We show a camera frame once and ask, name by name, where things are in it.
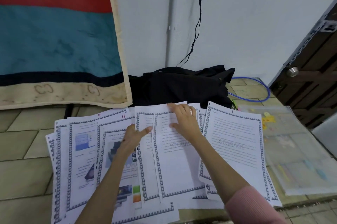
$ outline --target door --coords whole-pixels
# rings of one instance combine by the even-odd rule
[[[337,112],[337,4],[271,86],[284,105],[312,129]]]

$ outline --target tiled floor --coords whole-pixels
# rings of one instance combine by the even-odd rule
[[[266,90],[257,82],[233,80],[229,92],[248,99],[262,99]],[[236,104],[258,104],[235,100]],[[271,95],[264,105],[280,105]],[[86,116],[105,111],[97,106],[75,106],[72,116]],[[54,121],[62,119],[65,107],[44,106],[23,110],[0,111],[0,222],[1,224],[50,223],[52,200],[52,165],[45,135],[53,132]],[[275,188],[284,205],[297,205],[322,198],[336,197],[334,194],[285,196],[273,176]],[[223,210],[180,210],[181,221],[213,218],[228,219]],[[337,223],[337,201],[283,212],[289,223]]]

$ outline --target black fabric cover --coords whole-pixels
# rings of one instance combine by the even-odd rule
[[[179,67],[167,67],[141,77],[129,76],[133,104],[147,106],[169,102],[199,102],[207,108],[208,101],[227,108],[232,107],[226,82],[230,82],[235,69],[225,70],[223,65],[191,71]]]

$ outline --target electrical wire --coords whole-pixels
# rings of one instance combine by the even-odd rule
[[[240,96],[237,96],[237,95],[235,95],[235,94],[232,94],[232,93],[228,92],[230,95],[233,95],[233,96],[235,96],[235,97],[237,97],[237,98],[239,98],[239,99],[241,99],[241,100],[245,100],[245,101],[248,101],[248,102],[265,102],[265,101],[267,101],[267,100],[270,98],[270,93],[271,93],[271,92],[270,92],[270,89],[269,89],[268,86],[267,86],[266,84],[264,84],[262,81],[260,81],[260,80],[258,80],[258,79],[255,79],[255,78],[250,78],[250,77],[234,77],[234,78],[232,78],[232,79],[237,79],[237,78],[248,78],[248,79],[252,79],[252,80],[254,80],[254,81],[259,82],[260,84],[262,84],[262,85],[267,89],[267,92],[268,92],[267,98],[266,98],[266,99],[263,99],[263,100],[251,100],[251,99],[242,98],[242,97],[240,97]]]
[[[195,42],[196,42],[196,40],[198,39],[199,34],[200,34],[200,23],[201,23],[201,0],[199,0],[199,8],[200,8],[200,15],[199,15],[198,23],[196,24],[196,28],[198,28],[198,35],[196,34],[196,28],[195,28],[194,41],[193,41],[193,43],[192,43],[192,45],[191,45],[191,51],[187,54],[187,56],[185,56],[185,58],[184,58],[183,60],[181,60],[181,61],[179,62],[179,64],[181,64],[181,63],[187,58],[187,60],[186,60],[180,67],[182,67],[184,64],[186,64],[186,63],[188,62],[188,59],[189,59],[191,53],[193,52],[194,44],[195,44]]]

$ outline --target pink sleeve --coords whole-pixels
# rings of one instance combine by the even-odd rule
[[[281,216],[252,186],[237,191],[225,206],[235,224],[286,224]]]

